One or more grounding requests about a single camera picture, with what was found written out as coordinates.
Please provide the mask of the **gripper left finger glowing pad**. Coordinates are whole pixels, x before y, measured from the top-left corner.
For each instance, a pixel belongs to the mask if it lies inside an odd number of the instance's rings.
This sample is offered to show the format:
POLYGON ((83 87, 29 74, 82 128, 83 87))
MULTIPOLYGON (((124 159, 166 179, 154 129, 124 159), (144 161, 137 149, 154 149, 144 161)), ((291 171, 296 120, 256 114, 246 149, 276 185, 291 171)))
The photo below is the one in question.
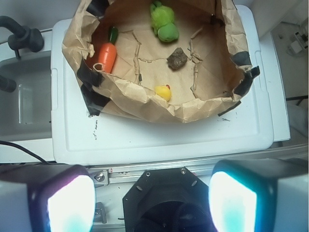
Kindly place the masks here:
POLYGON ((0 167, 2 232, 89 232, 95 205, 94 181, 82 165, 0 167))

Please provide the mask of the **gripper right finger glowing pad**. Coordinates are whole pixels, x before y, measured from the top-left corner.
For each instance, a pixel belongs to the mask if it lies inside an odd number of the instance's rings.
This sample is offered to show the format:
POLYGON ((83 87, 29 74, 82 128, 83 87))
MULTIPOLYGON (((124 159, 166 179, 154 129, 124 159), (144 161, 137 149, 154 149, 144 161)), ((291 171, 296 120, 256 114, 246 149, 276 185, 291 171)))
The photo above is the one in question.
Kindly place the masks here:
POLYGON ((212 171, 209 207, 220 232, 307 232, 309 162, 223 159, 212 171))

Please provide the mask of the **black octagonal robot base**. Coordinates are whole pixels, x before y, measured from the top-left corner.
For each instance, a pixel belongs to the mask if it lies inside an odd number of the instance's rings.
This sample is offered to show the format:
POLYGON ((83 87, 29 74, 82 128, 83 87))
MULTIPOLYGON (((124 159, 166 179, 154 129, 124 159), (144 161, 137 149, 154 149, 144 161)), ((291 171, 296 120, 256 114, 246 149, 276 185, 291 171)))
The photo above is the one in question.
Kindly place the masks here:
POLYGON ((127 232, 215 232, 209 187, 187 168, 146 170, 123 197, 127 232))

